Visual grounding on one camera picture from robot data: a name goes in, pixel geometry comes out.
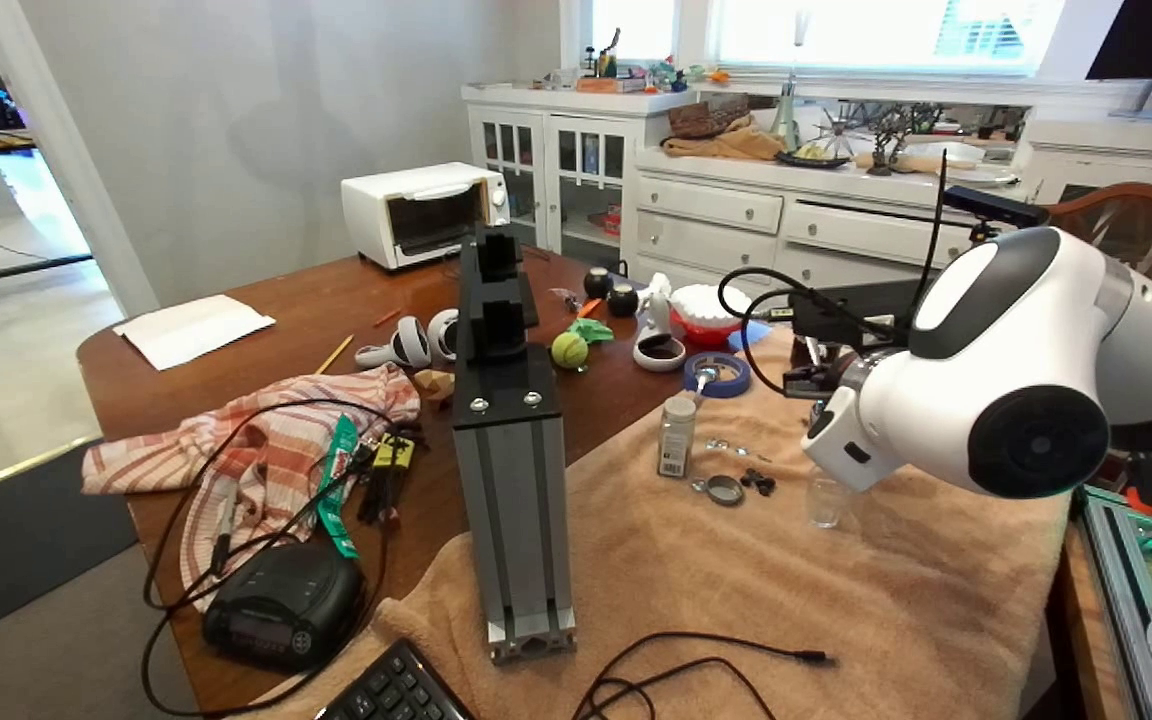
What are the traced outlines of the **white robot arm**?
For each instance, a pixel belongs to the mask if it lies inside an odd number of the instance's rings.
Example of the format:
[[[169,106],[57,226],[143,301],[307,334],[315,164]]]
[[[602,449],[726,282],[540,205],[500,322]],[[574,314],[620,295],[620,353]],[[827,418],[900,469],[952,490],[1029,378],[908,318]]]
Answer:
[[[952,259],[908,346],[853,360],[806,432],[806,455],[867,491],[913,463],[1033,502],[1152,453],[1152,282],[1051,226]]]

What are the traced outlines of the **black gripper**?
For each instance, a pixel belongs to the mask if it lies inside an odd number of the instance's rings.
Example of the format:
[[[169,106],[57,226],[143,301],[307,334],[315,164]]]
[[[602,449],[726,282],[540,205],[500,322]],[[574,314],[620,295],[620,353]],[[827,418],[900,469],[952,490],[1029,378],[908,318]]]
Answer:
[[[856,360],[862,353],[853,346],[796,338],[784,371],[784,394],[796,399],[827,399]]]

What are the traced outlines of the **green robot base frame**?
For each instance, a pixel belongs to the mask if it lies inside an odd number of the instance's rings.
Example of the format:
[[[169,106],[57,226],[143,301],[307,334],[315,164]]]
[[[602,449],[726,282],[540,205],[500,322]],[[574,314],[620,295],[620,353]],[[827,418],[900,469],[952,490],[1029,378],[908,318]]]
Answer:
[[[1152,518],[1105,490],[1083,490],[1081,502],[1131,704],[1152,720]]]

